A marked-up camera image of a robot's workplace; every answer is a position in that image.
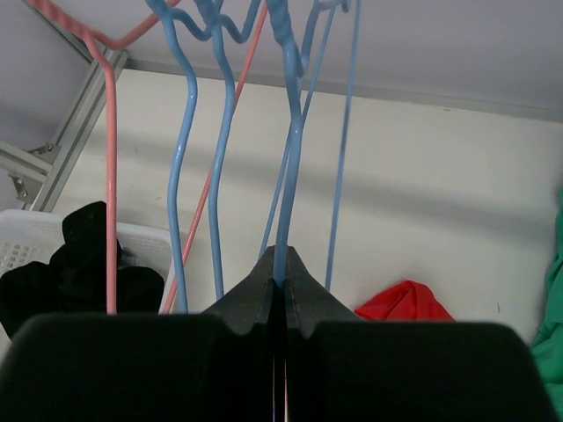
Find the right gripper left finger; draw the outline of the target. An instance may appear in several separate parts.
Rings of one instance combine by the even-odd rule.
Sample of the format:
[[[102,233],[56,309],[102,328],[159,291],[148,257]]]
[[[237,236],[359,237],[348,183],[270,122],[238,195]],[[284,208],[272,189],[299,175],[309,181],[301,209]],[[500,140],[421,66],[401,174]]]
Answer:
[[[2,420],[273,420],[273,260],[198,314],[34,318],[1,366]]]

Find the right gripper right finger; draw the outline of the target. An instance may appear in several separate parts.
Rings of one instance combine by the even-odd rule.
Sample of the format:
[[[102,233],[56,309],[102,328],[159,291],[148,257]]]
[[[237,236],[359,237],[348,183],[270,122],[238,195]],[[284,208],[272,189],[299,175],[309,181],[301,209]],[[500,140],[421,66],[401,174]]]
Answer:
[[[490,323],[368,322],[287,252],[292,421],[553,421],[528,347]]]

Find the red tank top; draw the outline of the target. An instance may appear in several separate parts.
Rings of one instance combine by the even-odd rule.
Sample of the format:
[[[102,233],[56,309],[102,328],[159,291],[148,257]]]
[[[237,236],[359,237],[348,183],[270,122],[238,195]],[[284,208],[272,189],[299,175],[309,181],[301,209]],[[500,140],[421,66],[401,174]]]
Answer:
[[[432,290],[413,280],[401,281],[378,293],[355,309],[355,314],[371,321],[454,321]]]

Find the black tank top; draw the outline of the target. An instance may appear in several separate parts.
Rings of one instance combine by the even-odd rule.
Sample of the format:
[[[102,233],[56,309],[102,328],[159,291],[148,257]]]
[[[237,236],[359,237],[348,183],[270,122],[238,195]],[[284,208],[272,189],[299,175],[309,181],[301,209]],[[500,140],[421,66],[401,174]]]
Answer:
[[[106,311],[106,203],[62,220],[64,244],[45,264],[32,261],[1,277],[1,325],[12,338],[30,318],[47,313]],[[156,312],[165,280],[146,266],[126,266],[116,245],[117,310]]]

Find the green tank top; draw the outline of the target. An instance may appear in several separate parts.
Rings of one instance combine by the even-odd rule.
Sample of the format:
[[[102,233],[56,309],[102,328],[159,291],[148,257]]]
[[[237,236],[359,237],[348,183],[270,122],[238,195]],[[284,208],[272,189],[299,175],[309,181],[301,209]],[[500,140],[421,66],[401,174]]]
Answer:
[[[545,314],[531,353],[558,413],[562,412],[562,193],[555,220],[556,246],[547,271]]]

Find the blue hanger with red top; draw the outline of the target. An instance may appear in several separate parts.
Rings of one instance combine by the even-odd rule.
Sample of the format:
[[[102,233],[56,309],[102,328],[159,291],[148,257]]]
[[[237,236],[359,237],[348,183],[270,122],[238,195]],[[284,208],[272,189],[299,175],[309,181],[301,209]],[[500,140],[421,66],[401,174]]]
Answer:
[[[307,20],[301,47],[296,44],[290,20],[288,3],[286,1],[268,1],[267,7],[270,12],[270,21],[274,31],[274,38],[282,48],[284,77],[290,113],[287,141],[282,154],[281,166],[274,189],[274,196],[272,198],[260,246],[260,255],[263,255],[266,252],[267,242],[272,228],[276,227],[277,231],[274,243],[272,279],[279,290],[284,289],[284,285],[289,279],[287,270],[289,255],[289,228],[296,197],[302,152],[303,130],[315,86],[318,81],[333,18],[338,8],[341,8],[344,13],[347,13],[350,10],[355,11],[348,67],[346,99],[341,129],[340,155],[333,197],[333,214],[325,273],[325,287],[330,288],[340,215],[347,136],[355,85],[362,3],[360,1],[315,1],[311,7],[311,12]],[[319,47],[318,58],[314,66],[313,76],[307,90],[307,97],[305,101],[302,102],[301,95],[303,91],[304,77],[310,65],[313,37],[315,35],[318,17],[324,11],[328,11],[329,15],[325,24],[325,30]]]

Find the pink hanger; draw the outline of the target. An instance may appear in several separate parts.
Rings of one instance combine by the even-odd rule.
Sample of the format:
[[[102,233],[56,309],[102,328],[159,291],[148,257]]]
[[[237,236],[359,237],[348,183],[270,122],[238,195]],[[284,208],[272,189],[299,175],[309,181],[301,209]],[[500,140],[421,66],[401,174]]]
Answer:
[[[50,1],[30,1],[36,11],[58,24],[84,42],[89,53],[104,71],[106,83],[106,312],[117,312],[117,93],[113,65],[100,52],[104,46],[122,51],[140,39],[156,23],[157,16],[149,15],[140,25],[119,40],[94,31],[71,17]]]

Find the light blue hanger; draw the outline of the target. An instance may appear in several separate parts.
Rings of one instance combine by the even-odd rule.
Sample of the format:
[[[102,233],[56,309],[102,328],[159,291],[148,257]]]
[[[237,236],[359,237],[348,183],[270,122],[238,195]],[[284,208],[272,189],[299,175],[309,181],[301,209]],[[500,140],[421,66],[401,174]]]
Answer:
[[[176,9],[174,6],[170,6],[166,1],[147,1],[146,4],[158,17],[160,23],[162,24],[168,48],[180,66],[187,83],[186,108],[173,153],[172,167],[170,170],[167,188],[167,216],[172,241],[172,258],[176,280],[176,300],[178,301],[179,311],[187,313],[189,311],[189,307],[186,289],[185,264],[183,260],[179,227],[178,193],[180,173],[186,154],[186,147],[193,125],[194,113],[198,100],[197,76],[192,64],[187,59],[184,50],[179,44],[175,27],[176,20],[181,23],[185,21],[182,17],[186,15],[186,13],[182,10]]]

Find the blue hanger with black top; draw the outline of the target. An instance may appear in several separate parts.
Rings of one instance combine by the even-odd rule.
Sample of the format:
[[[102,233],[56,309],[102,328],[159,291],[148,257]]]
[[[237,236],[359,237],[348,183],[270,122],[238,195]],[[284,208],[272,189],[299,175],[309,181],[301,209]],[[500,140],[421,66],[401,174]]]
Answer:
[[[224,284],[218,221],[218,192],[220,177],[223,168],[223,160],[226,153],[231,122],[234,115],[236,94],[233,72],[225,54],[223,44],[223,23],[225,23],[227,27],[230,26],[230,24],[227,23],[227,17],[220,14],[213,1],[196,1],[195,3],[206,27],[210,30],[215,58],[221,72],[223,73],[223,79],[225,83],[225,103],[223,109],[223,119],[217,141],[215,158],[211,168],[211,180],[208,193],[208,222],[211,241],[212,264],[216,299],[219,300],[224,296]]]

